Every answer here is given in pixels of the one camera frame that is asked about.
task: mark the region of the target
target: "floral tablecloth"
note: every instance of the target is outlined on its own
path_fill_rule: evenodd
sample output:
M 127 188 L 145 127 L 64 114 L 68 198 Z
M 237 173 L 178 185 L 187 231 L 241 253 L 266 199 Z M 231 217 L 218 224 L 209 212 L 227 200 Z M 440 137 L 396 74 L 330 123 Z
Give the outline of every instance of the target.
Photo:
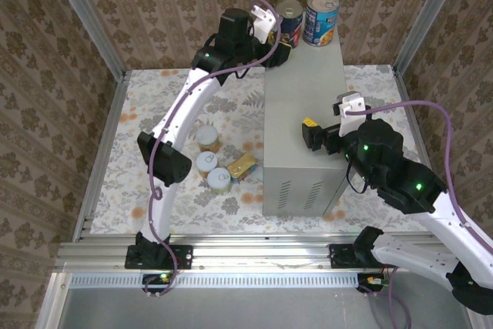
M 149 177 L 136 137 L 149 132 L 173 103 L 188 69 L 133 71 L 116 130 L 91 233 L 136 233 L 142 226 L 149 196 Z M 389 65 L 345 66 L 349 90 L 362 92 L 377 107 L 399 102 Z M 373 190 L 364 195 L 348 187 L 331 215 L 325 217 L 265 217 L 263 205 L 263 83 L 264 69 L 251 69 L 242 80 L 230 76 L 199 115 L 183 153 L 194 160 L 199 149 L 195 129 L 214 125 L 222 146 L 217 153 L 226 166 L 243 152 L 258 160 L 257 169 L 230 193 L 214 196 L 193 166 L 179 185 L 171 217 L 172 233 L 313 233 L 359 232 L 367 225 L 383 230 L 419 231 L 419 224 L 385 205 Z M 418 160 L 411 128 L 403 109 L 381 113 L 404 136 L 404 155 Z M 362 187 L 359 176 L 356 187 Z

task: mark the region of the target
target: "white bracket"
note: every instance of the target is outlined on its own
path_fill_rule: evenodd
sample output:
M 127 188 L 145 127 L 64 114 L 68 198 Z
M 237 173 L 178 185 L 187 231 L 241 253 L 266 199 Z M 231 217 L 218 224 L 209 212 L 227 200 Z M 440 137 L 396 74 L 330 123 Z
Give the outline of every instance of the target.
M 259 39 L 262 44 L 265 44 L 269 32 L 272 31 L 274 25 L 276 25 L 276 18 L 269 9 L 264 11 L 257 5 L 253 6 L 251 13 L 257 17 L 255 21 L 253 21 L 255 37 Z
M 349 92 L 348 95 L 342 96 L 340 110 L 340 128 L 339 136 L 345 136 L 351 131 L 358 130 L 360 125 L 365 122 L 367 117 L 365 115 L 349 116 L 347 112 L 360 112 L 364 111 L 364 98 L 359 92 Z

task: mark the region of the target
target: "gray floor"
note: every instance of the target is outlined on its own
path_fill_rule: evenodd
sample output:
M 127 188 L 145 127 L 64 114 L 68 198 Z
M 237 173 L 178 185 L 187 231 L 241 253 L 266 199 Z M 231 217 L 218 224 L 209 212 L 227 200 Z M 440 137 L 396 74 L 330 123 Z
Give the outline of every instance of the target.
M 395 282 L 410 308 L 413 329 L 468 329 L 465 309 L 422 277 Z M 404 314 L 396 304 L 399 323 Z M 391 328 L 386 297 L 353 289 L 177 289 L 160 299 L 140 289 L 70 290 L 60 328 L 254 329 Z

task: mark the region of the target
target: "small can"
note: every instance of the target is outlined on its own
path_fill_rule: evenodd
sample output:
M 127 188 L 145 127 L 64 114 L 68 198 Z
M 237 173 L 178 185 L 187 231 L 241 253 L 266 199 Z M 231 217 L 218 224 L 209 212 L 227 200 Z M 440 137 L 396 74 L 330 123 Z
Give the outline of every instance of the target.
M 219 134 L 214 126 L 204 125 L 195 133 L 200 152 L 210 151 L 217 153 L 221 147 Z
M 218 167 L 207 175 L 207 183 L 215 194 L 227 194 L 231 190 L 231 176 L 228 170 Z
M 310 45 L 327 45 L 334 37 L 339 0 L 308 0 L 303 39 Z
M 206 179 L 207 175 L 209 175 L 209 173 L 218 165 L 217 156 L 209 151 L 202 152 L 198 155 L 195 165 L 197 166 L 201 177 Z
M 257 161 L 251 153 L 243 154 L 239 159 L 228 165 L 227 169 L 233 183 L 239 183 L 255 170 Z
M 276 12 L 283 18 L 280 24 L 280 41 L 296 48 L 300 42 L 303 6 L 297 0 L 282 0 L 277 5 Z

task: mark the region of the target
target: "metal box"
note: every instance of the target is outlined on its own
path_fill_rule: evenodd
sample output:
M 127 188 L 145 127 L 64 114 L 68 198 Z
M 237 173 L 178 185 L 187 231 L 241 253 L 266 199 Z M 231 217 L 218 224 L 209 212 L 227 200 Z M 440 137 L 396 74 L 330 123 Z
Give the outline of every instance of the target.
M 301 136 L 310 117 L 322 127 L 340 122 L 332 105 L 347 91 L 337 30 L 329 45 L 300 40 L 281 67 L 265 75 L 263 214 L 328 215 L 347 186 L 342 154 L 312 152 Z

